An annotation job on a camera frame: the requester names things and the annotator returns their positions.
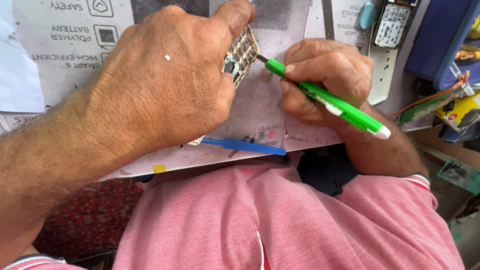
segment hand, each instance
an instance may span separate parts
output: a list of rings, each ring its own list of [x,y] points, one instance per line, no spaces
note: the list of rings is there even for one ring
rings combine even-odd
[[[344,121],[316,100],[305,95],[292,81],[312,81],[360,108],[372,86],[373,61],[353,45],[325,39],[306,38],[285,54],[282,107],[302,123],[333,126]]]
[[[235,97],[232,76],[221,73],[223,59],[254,18],[247,0],[225,2],[210,18],[177,6],[146,17],[125,30],[96,78],[79,91],[78,114],[101,126],[100,135],[117,130],[119,139],[145,151],[212,131]]]

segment fingernail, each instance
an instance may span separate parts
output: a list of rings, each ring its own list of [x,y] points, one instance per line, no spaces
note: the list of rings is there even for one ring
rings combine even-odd
[[[294,70],[295,70],[295,65],[288,65],[288,66],[286,66],[285,70],[283,71],[283,74],[288,74],[288,73],[290,73]]]
[[[285,95],[290,90],[290,85],[285,80],[280,80],[280,88],[282,88],[282,94]]]

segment orange string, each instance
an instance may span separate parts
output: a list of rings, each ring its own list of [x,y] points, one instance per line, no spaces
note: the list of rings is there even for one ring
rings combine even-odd
[[[390,117],[394,117],[394,116],[396,116],[397,114],[402,113],[403,111],[409,109],[409,108],[412,107],[413,105],[417,105],[417,104],[420,104],[420,103],[425,102],[425,101],[427,101],[427,100],[430,100],[430,99],[432,99],[432,98],[436,98],[436,97],[441,96],[441,95],[443,95],[443,94],[452,92],[453,90],[457,89],[460,85],[466,83],[466,82],[468,81],[468,77],[469,77],[469,76],[470,76],[470,71],[469,71],[469,70],[466,70],[466,71],[465,71],[465,76],[464,76],[463,74],[461,74],[460,76],[458,76],[458,82],[457,82],[452,88],[449,88],[449,89],[447,89],[447,90],[443,90],[443,91],[437,92],[437,93],[435,93],[435,94],[433,94],[433,95],[430,95],[430,96],[428,96],[428,97],[426,97],[426,98],[422,98],[422,99],[420,99],[419,101],[415,101],[415,102],[413,102],[412,104],[406,106],[405,108],[403,108],[403,109],[397,111],[396,113],[392,114]]]

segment dark pants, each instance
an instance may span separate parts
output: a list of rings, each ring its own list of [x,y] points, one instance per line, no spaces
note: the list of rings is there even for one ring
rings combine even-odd
[[[327,146],[329,156],[318,156],[313,149],[308,149],[300,158],[297,167],[300,178],[305,184],[316,190],[335,196],[342,187],[350,182],[359,172],[348,159],[344,144]]]

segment blue spudger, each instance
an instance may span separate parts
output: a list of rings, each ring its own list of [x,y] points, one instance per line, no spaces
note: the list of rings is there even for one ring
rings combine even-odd
[[[220,145],[226,149],[236,149],[236,150],[251,151],[251,152],[257,152],[257,153],[275,154],[275,155],[281,155],[281,156],[284,156],[287,153],[285,149],[266,146],[266,145],[253,144],[250,142],[244,142],[244,141],[239,141],[239,140],[229,139],[229,138],[225,140],[215,140],[215,139],[204,138],[202,140],[202,143],[211,144],[211,145]]]

